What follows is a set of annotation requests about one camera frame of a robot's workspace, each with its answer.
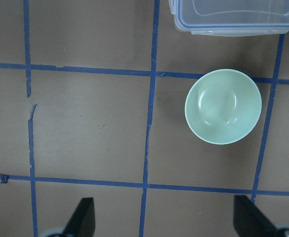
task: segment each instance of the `black object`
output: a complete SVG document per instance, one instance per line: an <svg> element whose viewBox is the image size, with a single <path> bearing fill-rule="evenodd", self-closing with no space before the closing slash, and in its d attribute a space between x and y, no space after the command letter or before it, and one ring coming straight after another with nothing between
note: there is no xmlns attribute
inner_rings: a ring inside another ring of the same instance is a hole
<svg viewBox="0 0 289 237"><path fill-rule="evenodd" d="M95 231L95 212L92 197L82 198L62 234L48 237L92 237Z"/></svg>
<svg viewBox="0 0 289 237"><path fill-rule="evenodd" d="M289 229L277 229L246 195L234 196L233 226L239 237L289 237Z"/></svg>

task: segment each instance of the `container lid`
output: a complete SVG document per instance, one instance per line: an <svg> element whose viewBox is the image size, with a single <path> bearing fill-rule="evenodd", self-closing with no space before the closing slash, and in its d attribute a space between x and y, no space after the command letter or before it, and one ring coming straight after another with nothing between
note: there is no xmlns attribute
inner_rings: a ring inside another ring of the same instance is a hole
<svg viewBox="0 0 289 237"><path fill-rule="evenodd" d="M176 27L193 34L261 35L289 30L289 0L169 0L169 3Z"/></svg>

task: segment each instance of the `bowl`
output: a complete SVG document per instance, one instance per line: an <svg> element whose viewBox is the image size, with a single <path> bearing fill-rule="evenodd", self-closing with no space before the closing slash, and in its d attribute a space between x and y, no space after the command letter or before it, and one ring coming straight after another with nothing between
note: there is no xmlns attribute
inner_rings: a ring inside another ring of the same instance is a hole
<svg viewBox="0 0 289 237"><path fill-rule="evenodd" d="M250 77L236 70L220 69L205 74L190 89L185 117L200 139L224 145L248 135L261 109L260 92Z"/></svg>

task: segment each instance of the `plastic container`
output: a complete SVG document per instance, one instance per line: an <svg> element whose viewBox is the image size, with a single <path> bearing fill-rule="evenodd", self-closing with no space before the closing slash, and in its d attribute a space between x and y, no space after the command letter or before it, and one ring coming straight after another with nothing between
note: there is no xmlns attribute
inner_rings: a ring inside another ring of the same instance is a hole
<svg viewBox="0 0 289 237"><path fill-rule="evenodd" d="M289 31L289 0L169 0L175 26L193 35L253 36Z"/></svg>
<svg viewBox="0 0 289 237"><path fill-rule="evenodd" d="M239 71L221 69L193 85L186 98L185 117L196 136L224 145L248 135L261 109L261 95L253 80Z"/></svg>

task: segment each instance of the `bowl rim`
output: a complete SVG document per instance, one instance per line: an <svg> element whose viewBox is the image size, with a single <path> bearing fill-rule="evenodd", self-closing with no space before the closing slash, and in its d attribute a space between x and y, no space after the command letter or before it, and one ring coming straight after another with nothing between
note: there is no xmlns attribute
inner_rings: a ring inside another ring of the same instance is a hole
<svg viewBox="0 0 289 237"><path fill-rule="evenodd" d="M229 72L234 72L234 73L237 73L237 74L241 74L244 78L248 79L248 80L252 83L252 85L253 85L255 91L257 92L257 94L259 95L259 97L260 97L260 102L261 102L261 103L260 103L259 113L258 113L258 115L257 115L257 118L255 119L255 122L253 123L253 125L250 127L250 129L249 129L244 135L242 135L242 136L240 136L239 138L234 139L234 140L232 140L232 141L228 141L228 142L213 142L213 141L209 141L209 140L201 137L200 135L198 135L197 132L194 131L194 129L191 127L191 125L190 125L190 123L189 123L189 121L188 121L188 118L187 118L187 101L188 101L188 98L189 98L191 92L192 92L193 89L198 85L198 83L199 83L200 81L204 80L205 78L207 78L209 75L211 75L211 74L213 74L213 73L219 73L219 72L224 72L224 71L229 71ZM185 109L184 109L184 110L185 110L186 122L187 122L190 130L191 130L197 137L199 137L199 138L202 139L203 141L208 142L208 143L211 143L211 144L215 144L215 145L227 145L227 144L231 144L231 143L240 141L241 139L243 139L244 137L246 137L246 136L254 129L254 127L256 126L256 124L257 124L257 122L258 122L258 120L259 120L259 118L260 118L261 112L262 112L262 96L261 96L261 93L260 93L257 85L255 84L255 82L254 82L248 75L246 75L246 74L244 74L244 73L242 73L242 72L240 72L240 71L238 71L238 70L235 70L235 69L218 69L218 70L214 70L214 71L211 71L211 72L203 75L201 78L199 78L199 79L197 80L197 82L194 83L194 85L191 87L191 89L189 90L189 92L188 92L188 94L187 94L187 97L186 97L186 100L185 100Z"/></svg>

